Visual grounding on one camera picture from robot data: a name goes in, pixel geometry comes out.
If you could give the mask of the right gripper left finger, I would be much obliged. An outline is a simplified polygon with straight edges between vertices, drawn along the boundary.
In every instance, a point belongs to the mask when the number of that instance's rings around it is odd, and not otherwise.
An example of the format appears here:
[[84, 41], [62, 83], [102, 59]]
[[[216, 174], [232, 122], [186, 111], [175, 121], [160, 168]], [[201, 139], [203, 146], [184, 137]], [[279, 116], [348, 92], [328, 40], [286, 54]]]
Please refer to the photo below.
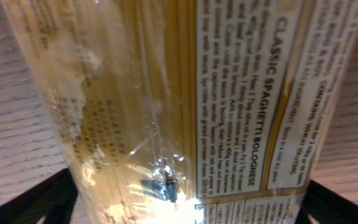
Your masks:
[[69, 224], [78, 190], [69, 169], [62, 169], [0, 206], [0, 224]]

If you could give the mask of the spaghetti packet red ends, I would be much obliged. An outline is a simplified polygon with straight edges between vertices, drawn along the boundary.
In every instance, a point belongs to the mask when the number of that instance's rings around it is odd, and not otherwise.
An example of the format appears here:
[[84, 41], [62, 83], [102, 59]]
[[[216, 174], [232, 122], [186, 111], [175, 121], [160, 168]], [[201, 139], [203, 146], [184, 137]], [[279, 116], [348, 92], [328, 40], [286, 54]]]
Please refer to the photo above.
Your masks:
[[358, 0], [6, 0], [92, 223], [295, 223]]

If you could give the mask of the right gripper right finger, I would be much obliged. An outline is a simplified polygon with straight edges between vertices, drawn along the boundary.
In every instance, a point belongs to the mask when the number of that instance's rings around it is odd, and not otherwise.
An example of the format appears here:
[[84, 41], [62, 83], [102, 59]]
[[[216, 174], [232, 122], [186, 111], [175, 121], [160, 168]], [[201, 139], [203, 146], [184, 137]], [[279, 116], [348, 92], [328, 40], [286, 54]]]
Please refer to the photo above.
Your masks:
[[301, 204], [296, 224], [357, 224], [358, 205], [325, 186], [311, 181]]

